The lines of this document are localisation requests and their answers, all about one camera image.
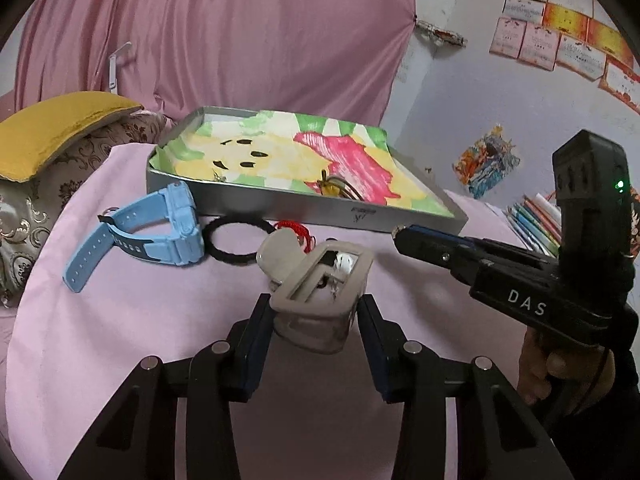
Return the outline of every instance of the red string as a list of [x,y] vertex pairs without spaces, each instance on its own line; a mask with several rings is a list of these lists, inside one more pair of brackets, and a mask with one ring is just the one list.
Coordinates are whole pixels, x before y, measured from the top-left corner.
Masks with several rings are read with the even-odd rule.
[[309,233],[309,229],[304,227],[302,224],[294,222],[293,220],[281,220],[280,222],[276,222],[276,229],[282,229],[285,227],[288,227],[298,235],[300,245],[302,245],[303,240],[305,241],[305,247],[302,249],[305,253],[311,252],[316,246],[316,237],[312,236]]

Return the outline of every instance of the yellow pillow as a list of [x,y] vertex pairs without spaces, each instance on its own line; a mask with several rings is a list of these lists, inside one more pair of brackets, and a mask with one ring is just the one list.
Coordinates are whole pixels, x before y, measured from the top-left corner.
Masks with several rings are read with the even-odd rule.
[[26,182],[77,139],[140,108],[108,92],[74,92],[20,110],[0,123],[0,178]]

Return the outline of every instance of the floral pillow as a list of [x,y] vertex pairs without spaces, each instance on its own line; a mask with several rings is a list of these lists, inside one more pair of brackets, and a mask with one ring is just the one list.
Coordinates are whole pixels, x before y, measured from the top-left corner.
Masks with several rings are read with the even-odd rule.
[[44,242],[60,212],[109,156],[112,146],[155,144],[162,115],[140,111],[78,140],[28,182],[0,180],[0,304],[17,306]]

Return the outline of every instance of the watch strap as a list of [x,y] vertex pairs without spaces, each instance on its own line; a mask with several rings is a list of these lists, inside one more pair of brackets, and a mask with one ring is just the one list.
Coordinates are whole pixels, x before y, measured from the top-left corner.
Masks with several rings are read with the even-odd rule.
[[[193,197],[184,182],[169,184],[98,219],[100,224],[80,245],[63,273],[64,282],[74,292],[82,290],[113,245],[140,260],[176,266],[195,263],[204,254]],[[172,225],[168,236],[130,233],[163,219]]]

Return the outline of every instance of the wall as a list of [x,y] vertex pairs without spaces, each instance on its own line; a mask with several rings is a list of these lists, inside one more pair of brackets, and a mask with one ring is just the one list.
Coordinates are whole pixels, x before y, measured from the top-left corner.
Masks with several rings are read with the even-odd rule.
[[24,23],[27,20],[28,13],[29,11],[22,17],[0,51],[0,96],[14,89],[15,65],[18,61],[20,38],[22,37],[22,31],[24,30]]
[[[395,147],[416,167],[433,168],[436,182],[463,192],[452,163],[494,124],[504,127],[521,165],[482,199],[498,206],[523,193],[554,188],[551,154],[582,128],[603,134],[626,150],[632,183],[640,187],[640,115],[581,76],[546,72],[488,53],[504,0],[457,0],[448,27],[463,34],[463,50],[441,48]],[[636,263],[636,274],[640,274]],[[640,280],[629,295],[640,310]],[[634,355],[640,362],[640,338]]]
[[[455,4],[456,0],[415,0],[418,17],[443,28],[447,27]],[[400,137],[435,54],[436,48],[432,43],[414,34],[398,69],[389,103],[380,123],[388,133],[391,145]]]

